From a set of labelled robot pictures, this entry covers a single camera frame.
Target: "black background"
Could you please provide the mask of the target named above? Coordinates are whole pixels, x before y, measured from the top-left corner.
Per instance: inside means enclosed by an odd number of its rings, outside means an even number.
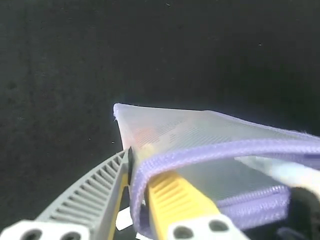
[[[319,23],[318,0],[1,0],[0,228],[121,150],[117,102],[320,135]]]

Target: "black part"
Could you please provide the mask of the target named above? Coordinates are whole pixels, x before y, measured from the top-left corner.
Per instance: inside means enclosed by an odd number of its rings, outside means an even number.
[[[302,188],[290,190],[288,226],[311,240],[320,239],[320,202],[315,194]]]
[[[131,184],[134,163],[135,163],[134,153],[133,153],[132,147],[130,147],[128,149],[128,185]]]

